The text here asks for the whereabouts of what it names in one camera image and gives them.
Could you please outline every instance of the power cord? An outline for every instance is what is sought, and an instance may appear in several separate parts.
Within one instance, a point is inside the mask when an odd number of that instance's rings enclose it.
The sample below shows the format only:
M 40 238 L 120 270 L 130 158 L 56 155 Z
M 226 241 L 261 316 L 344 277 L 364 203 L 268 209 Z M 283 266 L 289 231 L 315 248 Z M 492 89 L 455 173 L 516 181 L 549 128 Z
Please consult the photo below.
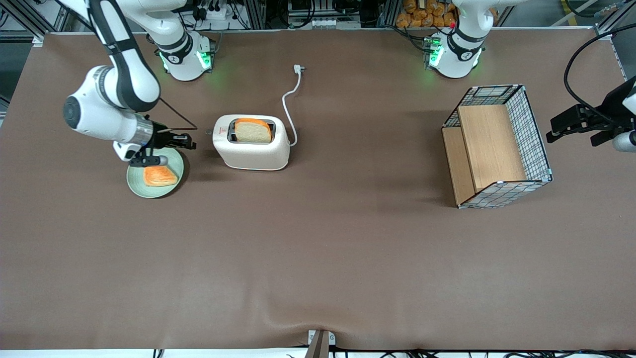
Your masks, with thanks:
M 4 12 L 4 10 L 2 10 L 2 13 L 0 13 L 0 27 L 4 26 L 7 22 L 7 20 L 9 20 L 9 14 Z
M 600 111 L 598 111 L 590 103 L 587 103 L 586 101 L 583 101 L 582 98 L 580 98 L 576 93 L 574 93 L 574 91 L 572 90 L 572 87 L 570 87 L 570 82 L 568 81 L 568 76 L 570 75 L 570 68 L 572 68 L 572 63 L 574 63 L 574 60 L 576 59 L 576 57 L 586 47 L 590 46 L 592 43 L 594 43 L 594 42 L 596 42 L 596 41 L 598 41 L 598 40 L 600 40 L 600 39 L 602 39 L 602 38 L 604 38 L 606 36 L 614 35 L 614 34 L 617 34 L 617 33 L 621 32 L 621 31 L 633 29 L 634 27 L 636 27 L 636 23 L 630 24 L 630 25 L 626 25 L 626 26 L 617 27 L 616 29 L 614 29 L 612 31 L 606 32 L 604 34 L 600 34 L 598 36 L 595 36 L 595 37 L 589 39 L 586 43 L 584 43 L 581 47 L 579 47 L 579 49 L 576 50 L 576 52 L 574 52 L 574 55 L 572 55 L 572 57 L 570 58 L 570 61 L 567 63 L 567 66 L 565 67 L 565 72 L 563 73 L 563 83 L 565 84 L 565 89 L 570 94 L 570 96 L 572 96 L 576 101 L 581 103 L 583 106 L 587 107 L 594 114 L 596 114 L 599 117 L 603 118 L 607 123 L 613 124 L 613 125 L 616 125 L 616 123 L 611 118 L 609 118 L 608 116 L 606 116 L 603 113 L 601 113 Z
M 247 23 L 245 22 L 245 20 L 243 20 L 243 17 L 240 15 L 239 8 L 236 5 L 235 0 L 229 0 L 228 4 L 230 5 L 230 8 L 232 9 L 232 12 L 234 12 L 234 16 L 232 16 L 232 18 L 234 18 L 235 20 L 238 20 L 238 23 L 245 30 L 249 30 L 249 26 L 247 26 Z
M 389 25 L 389 24 L 385 24 L 385 25 L 380 25 L 380 27 L 388 27 L 389 29 L 393 29 L 393 31 L 396 31 L 398 34 L 402 35 L 405 38 L 408 38 L 409 41 L 411 41 L 411 44 L 417 48 L 418 50 L 422 51 L 422 52 L 426 52 L 426 50 L 424 50 L 423 47 L 421 47 L 420 45 L 418 45 L 415 41 L 422 41 L 424 40 L 423 37 L 420 36 L 413 36 L 411 34 L 409 34 L 406 29 L 403 31 L 401 31 L 400 29 L 398 29 L 397 27 L 393 26 L 393 25 Z
M 166 107 L 170 108 L 176 115 L 181 117 L 181 119 L 185 120 L 192 127 L 190 127 L 190 128 L 167 128 L 167 129 L 164 129 L 162 131 L 157 131 L 157 133 L 165 133 L 165 132 L 170 132 L 170 131 L 196 131 L 198 129 L 196 124 L 194 124 L 189 119 L 187 119 L 184 115 L 179 113 L 179 111 L 175 110 L 174 107 L 171 106 L 168 102 L 166 102 L 163 98 L 159 97 L 159 101 L 161 101 L 163 104 L 165 104 Z
M 305 19 L 305 21 L 303 21 L 302 24 L 296 26 L 296 25 L 291 25 L 289 22 L 287 22 L 287 20 L 284 18 L 284 14 L 285 13 L 289 13 L 289 10 L 287 10 L 287 8 L 285 7 L 285 3 L 287 0 L 279 0 L 278 2 L 278 13 L 279 13 L 279 20 L 280 22 L 282 22 L 283 25 L 285 25 L 286 28 L 288 29 L 299 29 L 307 24 L 309 24 L 313 19 L 314 19 L 314 15 L 316 13 L 316 2 L 315 0 L 311 0 L 311 3 L 309 5 L 309 7 L 307 8 L 307 18 Z
M 296 82 L 296 87 L 294 87 L 293 90 L 290 90 L 289 92 L 282 95 L 282 107 L 283 109 L 285 109 L 285 114 L 287 115 L 287 120 L 289 121 L 289 125 L 291 125 L 291 130 L 292 132 L 294 132 L 294 143 L 290 144 L 289 145 L 290 147 L 293 147 L 296 145 L 296 143 L 298 143 L 298 134 L 296 133 L 296 127 L 294 126 L 294 122 L 291 120 L 291 117 L 289 116 L 289 110 L 287 110 L 287 104 L 285 103 L 285 98 L 298 90 L 298 87 L 300 86 L 300 76 L 304 70 L 305 68 L 303 66 L 299 64 L 294 65 L 294 73 L 298 75 L 298 82 Z
M 587 17 L 587 18 L 594 17 L 594 14 L 592 14 L 592 15 L 583 15 L 582 13 L 576 11 L 576 9 L 572 6 L 572 4 L 570 4 L 570 0 L 564 0 L 564 1 L 565 1 L 565 5 L 567 6 L 567 8 L 570 9 L 570 11 L 573 14 L 575 14 L 576 16 Z

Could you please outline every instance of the power plug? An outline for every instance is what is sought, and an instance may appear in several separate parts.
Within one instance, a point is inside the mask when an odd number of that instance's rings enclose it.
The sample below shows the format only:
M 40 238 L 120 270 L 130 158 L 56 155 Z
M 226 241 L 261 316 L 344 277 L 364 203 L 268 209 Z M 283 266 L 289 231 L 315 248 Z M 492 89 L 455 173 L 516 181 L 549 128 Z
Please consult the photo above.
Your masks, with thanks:
M 305 67 L 301 66 L 299 64 L 295 64 L 294 65 L 294 73 L 296 73 L 297 75 L 300 75 L 302 72 L 305 72 Z

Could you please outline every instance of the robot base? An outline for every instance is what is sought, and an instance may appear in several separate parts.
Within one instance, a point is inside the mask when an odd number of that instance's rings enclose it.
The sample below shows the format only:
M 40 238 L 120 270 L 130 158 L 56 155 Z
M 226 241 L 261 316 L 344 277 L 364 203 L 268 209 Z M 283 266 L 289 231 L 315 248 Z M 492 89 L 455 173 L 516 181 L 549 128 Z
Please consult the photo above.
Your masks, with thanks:
M 430 38 L 424 39 L 424 47 L 432 52 L 424 54 L 424 63 L 427 69 L 436 69 L 442 76 L 449 78 L 462 78 L 468 75 L 477 66 L 481 50 L 468 61 L 460 60 L 448 47 L 448 36 L 438 32 Z
M 202 74 L 212 72 L 216 43 L 195 31 L 188 31 L 192 36 L 192 50 L 183 58 L 182 63 L 173 64 L 160 53 L 163 68 L 179 81 L 192 81 Z

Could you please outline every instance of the wooden board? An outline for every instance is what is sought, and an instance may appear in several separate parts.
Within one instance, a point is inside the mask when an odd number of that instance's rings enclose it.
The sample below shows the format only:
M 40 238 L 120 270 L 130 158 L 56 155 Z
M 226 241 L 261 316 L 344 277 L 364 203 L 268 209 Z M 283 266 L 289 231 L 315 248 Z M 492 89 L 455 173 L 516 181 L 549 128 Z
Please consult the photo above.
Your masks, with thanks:
M 457 111 L 475 191 L 501 180 L 526 180 L 506 106 L 460 106 Z
M 450 169 L 450 179 L 453 183 L 453 193 L 457 206 L 475 195 L 473 176 L 468 164 L 466 145 L 460 127 L 446 127 L 441 129 L 446 147 L 446 158 Z

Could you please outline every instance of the green led light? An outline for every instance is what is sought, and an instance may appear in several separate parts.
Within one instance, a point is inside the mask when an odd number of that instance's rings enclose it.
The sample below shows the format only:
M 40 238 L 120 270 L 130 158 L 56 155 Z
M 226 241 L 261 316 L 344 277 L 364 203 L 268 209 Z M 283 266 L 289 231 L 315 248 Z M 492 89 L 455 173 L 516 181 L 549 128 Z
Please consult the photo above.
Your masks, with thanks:
M 433 52 L 433 54 L 431 55 L 430 65 L 437 66 L 443 54 L 444 54 L 444 47 L 440 45 L 438 49 L 435 50 L 435 52 Z
M 161 57 L 161 61 L 163 62 L 163 68 L 168 71 L 168 64 L 166 63 L 165 57 L 163 56 L 163 54 L 160 52 L 159 53 L 159 57 Z
M 201 66 L 203 66 L 203 68 L 210 68 L 212 61 L 209 54 L 197 51 L 197 57 L 199 58 L 199 61 L 201 62 Z

